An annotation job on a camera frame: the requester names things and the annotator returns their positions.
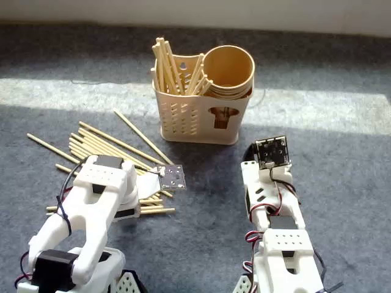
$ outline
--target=white wall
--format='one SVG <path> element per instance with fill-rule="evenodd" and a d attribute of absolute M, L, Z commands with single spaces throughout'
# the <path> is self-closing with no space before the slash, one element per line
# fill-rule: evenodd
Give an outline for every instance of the white wall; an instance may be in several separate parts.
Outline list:
<path fill-rule="evenodd" d="M 0 0 L 0 20 L 391 36 L 391 0 Z"/>

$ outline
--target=paper cup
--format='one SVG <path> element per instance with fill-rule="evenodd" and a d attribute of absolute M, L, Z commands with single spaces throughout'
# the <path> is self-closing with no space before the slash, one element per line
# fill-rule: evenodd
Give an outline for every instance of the paper cup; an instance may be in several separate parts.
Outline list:
<path fill-rule="evenodd" d="M 255 64 L 251 55 L 237 46 L 219 46 L 203 58 L 203 73 L 212 79 L 209 91 L 220 98 L 241 98 L 252 87 Z"/>

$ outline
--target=wooden chopstick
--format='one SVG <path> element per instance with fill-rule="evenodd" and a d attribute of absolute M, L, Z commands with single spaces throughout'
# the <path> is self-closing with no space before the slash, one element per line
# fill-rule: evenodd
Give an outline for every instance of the wooden chopstick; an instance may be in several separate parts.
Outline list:
<path fill-rule="evenodd" d="M 156 153 L 158 153 L 168 164 L 174 165 L 174 163 L 161 151 L 159 148 L 151 142 L 135 125 L 132 124 L 122 113 L 117 109 L 114 109 L 114 113 L 118 115 L 144 142 L 146 142 Z"/>
<path fill-rule="evenodd" d="M 94 132 L 94 133 L 96 133 L 96 134 L 99 134 L 100 136 L 104 137 L 105 139 L 108 139 L 108 140 L 110 140 L 111 142 L 114 142 L 114 143 L 120 145 L 121 147 L 124 147 L 124 148 L 126 148 L 127 150 L 132 151 L 132 152 L 134 152 L 134 153 L 136 153 L 136 154 L 138 154 L 138 155 L 140 155 L 140 156 L 142 156 L 142 157 L 148 159 L 149 161 L 152 161 L 152 162 L 157 163 L 157 164 L 159 164 L 159 165 L 164 165 L 164 163 L 163 163 L 162 161 L 159 161 L 159 160 L 157 160 L 156 158 L 154 158 L 154 157 L 152 157 L 152 156 L 150 156 L 150 155 L 148 155 L 148 154 L 143 153 L 142 151 L 138 150 L 137 148 L 134 148 L 134 147 L 128 145 L 127 143 L 122 142 L 121 140 L 116 139 L 115 137 L 110 136 L 110 135 L 106 134 L 105 132 L 100 131 L 100 130 L 97 129 L 97 128 L 94 128 L 94 127 L 92 127 L 91 125 L 88 125 L 87 123 L 84 123 L 84 122 L 82 122 L 82 121 L 79 121 L 79 124 L 80 124 L 82 127 L 88 129 L 89 131 L 92 131 L 92 132 Z"/>

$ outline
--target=white plastic part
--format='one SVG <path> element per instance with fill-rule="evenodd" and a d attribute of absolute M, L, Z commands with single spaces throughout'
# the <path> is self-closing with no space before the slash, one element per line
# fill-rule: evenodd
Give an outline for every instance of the white plastic part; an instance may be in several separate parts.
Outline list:
<path fill-rule="evenodd" d="M 241 275 L 232 293 L 250 293 L 251 281 L 249 277 Z"/>
<path fill-rule="evenodd" d="M 139 286 L 132 273 L 126 272 L 117 283 L 117 293 L 140 293 Z"/>
<path fill-rule="evenodd" d="M 292 175 L 289 172 L 291 165 L 273 168 L 273 178 L 292 183 Z M 279 206 L 280 201 L 276 185 L 270 180 L 269 170 L 259 170 L 255 161 L 241 163 L 245 192 L 248 192 L 250 208 L 259 203 L 269 203 Z M 281 215 L 290 215 L 294 218 L 299 229 L 305 229 L 305 223 L 300 211 L 298 199 L 284 186 L 280 187 L 282 194 Z M 252 222 L 259 231 L 269 228 L 269 220 L 265 207 L 259 207 L 252 212 Z"/>
<path fill-rule="evenodd" d="M 125 192 L 129 192 L 127 172 L 94 165 L 96 159 L 97 156 L 88 158 L 63 203 L 72 230 L 86 231 L 86 243 L 73 263 L 71 277 L 76 285 L 86 284 L 91 279 L 107 243 L 108 228 Z M 101 195 L 95 195 L 92 184 L 105 185 L 106 188 Z M 48 218 L 38 234 L 30 240 L 29 270 L 33 271 L 35 260 L 41 251 L 56 247 L 67 236 L 68 226 L 59 214 Z"/>
<path fill-rule="evenodd" d="M 188 76 L 186 80 L 190 79 L 198 58 L 198 55 L 174 55 L 179 73 Z M 164 139 L 231 145 L 238 140 L 243 115 L 254 89 L 254 79 L 248 93 L 233 101 L 210 96 L 171 95 L 157 91 L 153 83 L 152 86 L 158 102 L 161 135 Z"/>
<path fill-rule="evenodd" d="M 306 230 L 267 229 L 254 256 L 254 281 L 262 293 L 312 293 L 323 289 Z M 295 251 L 284 259 L 282 251 Z"/>
<path fill-rule="evenodd" d="M 273 178 L 292 183 L 291 165 L 273 168 Z M 279 206 L 280 201 L 268 169 L 259 170 L 258 163 L 241 163 L 246 204 L 248 209 L 259 203 Z M 269 228 L 264 207 L 254 209 L 252 222 L 256 230 L 264 232 L 259 251 L 254 256 L 254 284 L 258 293 L 314 293 L 323 289 L 313 258 L 313 248 L 305 230 L 298 199 L 280 184 L 282 209 L 280 215 L 290 215 L 296 222 L 296 230 Z M 283 251 L 294 251 L 293 257 L 284 258 Z"/>
<path fill-rule="evenodd" d="M 159 175 L 145 172 L 144 175 L 137 176 L 137 186 L 142 186 L 138 193 L 139 200 L 148 198 L 161 190 Z"/>
<path fill-rule="evenodd" d="M 80 254 L 81 251 L 81 248 L 75 247 L 69 252 Z M 125 256 L 121 251 L 109 247 L 106 247 L 104 251 L 110 253 L 110 257 L 97 264 L 89 282 L 76 285 L 67 293 L 107 293 L 109 285 L 111 285 L 112 292 L 116 292 L 117 282 L 115 280 L 121 276 L 125 265 Z M 38 293 L 38 290 L 38 286 L 31 285 L 30 282 L 24 282 L 18 285 L 17 293 Z M 63 291 L 57 290 L 56 293 L 63 293 Z"/>

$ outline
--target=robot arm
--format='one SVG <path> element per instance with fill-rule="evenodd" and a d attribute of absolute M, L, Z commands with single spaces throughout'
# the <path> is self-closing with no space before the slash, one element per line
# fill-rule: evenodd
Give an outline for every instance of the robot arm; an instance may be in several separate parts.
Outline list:
<path fill-rule="evenodd" d="M 292 185 L 286 137 L 258 140 L 247 154 L 252 157 L 241 163 L 246 207 L 255 225 L 250 234 L 258 236 L 246 239 L 253 257 L 234 293 L 327 292 Z"/>
<path fill-rule="evenodd" d="M 90 156 L 62 203 L 66 215 L 59 209 L 30 240 L 29 270 L 33 272 L 32 279 L 19 284 L 18 293 L 106 293 L 109 286 L 112 292 L 117 292 L 116 284 L 112 282 L 120 277 L 125 257 L 119 250 L 105 248 L 111 223 L 138 217 L 140 199 L 159 190 L 184 188 L 184 176 L 179 165 L 158 166 L 143 176 L 137 176 L 130 161 Z M 86 232 L 84 246 L 68 252 L 55 250 L 72 230 Z M 137 279 L 137 276 L 128 273 L 127 278 Z"/>

